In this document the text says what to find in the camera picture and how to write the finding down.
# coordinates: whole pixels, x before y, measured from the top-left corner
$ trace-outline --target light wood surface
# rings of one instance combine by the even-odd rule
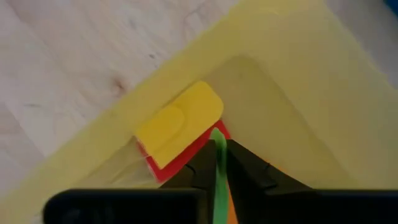
[[[0,0],[0,198],[238,0]]]

